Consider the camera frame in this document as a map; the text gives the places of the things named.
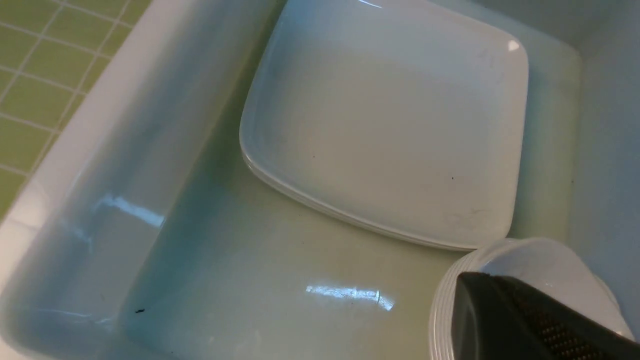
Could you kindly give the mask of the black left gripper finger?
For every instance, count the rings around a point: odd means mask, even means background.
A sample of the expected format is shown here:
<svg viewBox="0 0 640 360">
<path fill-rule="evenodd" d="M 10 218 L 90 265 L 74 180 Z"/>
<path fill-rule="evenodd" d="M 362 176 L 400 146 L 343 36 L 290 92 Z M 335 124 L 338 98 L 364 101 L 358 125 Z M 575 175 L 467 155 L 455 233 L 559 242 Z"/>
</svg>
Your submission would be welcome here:
<svg viewBox="0 0 640 360">
<path fill-rule="evenodd" d="M 455 283 L 456 360 L 637 360 L 640 347 L 513 276 L 462 272 Z"/>
</svg>

